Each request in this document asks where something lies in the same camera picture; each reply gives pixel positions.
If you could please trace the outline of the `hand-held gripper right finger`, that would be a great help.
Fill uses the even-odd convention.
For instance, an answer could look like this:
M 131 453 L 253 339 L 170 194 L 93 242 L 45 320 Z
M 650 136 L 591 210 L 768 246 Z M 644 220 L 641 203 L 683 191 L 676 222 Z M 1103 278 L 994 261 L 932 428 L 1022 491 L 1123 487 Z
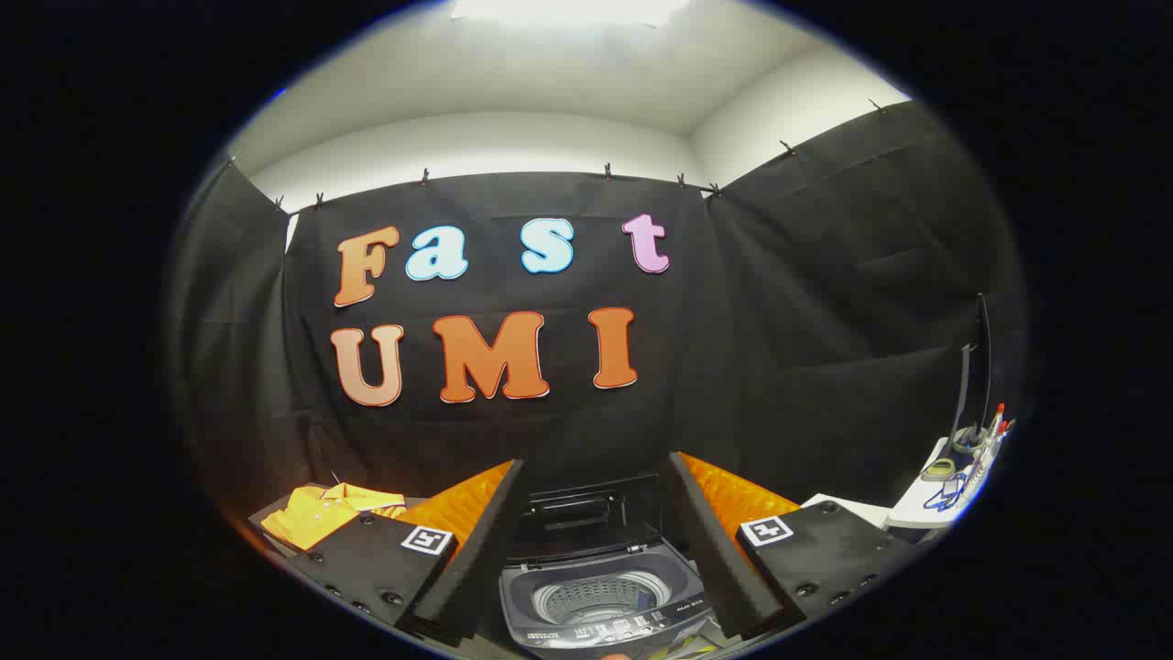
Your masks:
M 723 631 L 750 639 L 812 622 L 920 556 L 836 501 L 796 506 L 727 469 L 667 456 L 667 485 Z

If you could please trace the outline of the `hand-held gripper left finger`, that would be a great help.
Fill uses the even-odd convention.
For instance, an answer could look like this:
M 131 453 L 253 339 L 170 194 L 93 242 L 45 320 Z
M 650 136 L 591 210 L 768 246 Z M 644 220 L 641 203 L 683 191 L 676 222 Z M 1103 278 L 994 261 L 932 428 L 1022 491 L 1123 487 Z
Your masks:
M 526 502 L 526 463 L 496 468 L 486 504 L 450 488 L 389 519 L 358 513 L 291 558 L 291 572 L 396 634 L 457 644 L 493 600 Z

